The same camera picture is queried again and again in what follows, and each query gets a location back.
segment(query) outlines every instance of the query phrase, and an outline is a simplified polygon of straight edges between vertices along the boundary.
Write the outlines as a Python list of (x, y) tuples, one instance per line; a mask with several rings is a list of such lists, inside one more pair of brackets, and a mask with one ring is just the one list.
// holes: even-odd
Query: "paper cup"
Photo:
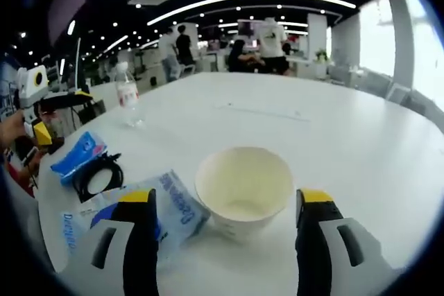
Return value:
[(195, 185), (216, 227), (239, 241), (256, 234), (285, 208), (293, 193), (284, 160), (256, 147), (210, 155), (199, 166)]

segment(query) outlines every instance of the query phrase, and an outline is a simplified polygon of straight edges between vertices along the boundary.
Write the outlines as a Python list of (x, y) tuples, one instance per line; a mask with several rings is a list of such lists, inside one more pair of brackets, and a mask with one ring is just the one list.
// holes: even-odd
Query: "table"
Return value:
[[(78, 204), (49, 166), (94, 130), (121, 152), (126, 182), (173, 168), (192, 195), (209, 154), (259, 146), (279, 154), (295, 187), (322, 189), (344, 217), (358, 220), (394, 268), (409, 265), (433, 231), (443, 199), (444, 136), (426, 118), (382, 98), (323, 82), (249, 73), (200, 73), (140, 98), (143, 129), (121, 123), (116, 108), (67, 138), (40, 166), (39, 213), (56, 271), (67, 263), (58, 214)], [(296, 199), (263, 234), (237, 245), (211, 220), (166, 270), (161, 295), (295, 295)]]

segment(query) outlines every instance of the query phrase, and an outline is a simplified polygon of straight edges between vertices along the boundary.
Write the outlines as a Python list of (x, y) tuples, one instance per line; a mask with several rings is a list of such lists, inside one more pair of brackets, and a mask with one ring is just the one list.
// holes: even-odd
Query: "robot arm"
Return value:
[(52, 144), (51, 135), (36, 112), (36, 103), (48, 93), (48, 77), (43, 65), (30, 69), (19, 69), (17, 73), (17, 86), (19, 88), (19, 102), (24, 114), (24, 127), (26, 134), (36, 138), (40, 146)]

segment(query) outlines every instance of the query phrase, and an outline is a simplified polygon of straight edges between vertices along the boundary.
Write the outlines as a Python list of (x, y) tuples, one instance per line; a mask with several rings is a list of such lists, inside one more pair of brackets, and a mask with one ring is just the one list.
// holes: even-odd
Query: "white shirt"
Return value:
[(169, 55), (176, 56), (176, 52), (174, 52), (174, 46), (176, 45), (176, 39), (173, 35), (163, 34), (163, 36), (159, 40), (159, 52), (160, 58), (167, 59)]
[(287, 40), (283, 26), (276, 22), (265, 22), (257, 30), (259, 52), (263, 58), (283, 57), (282, 43)]

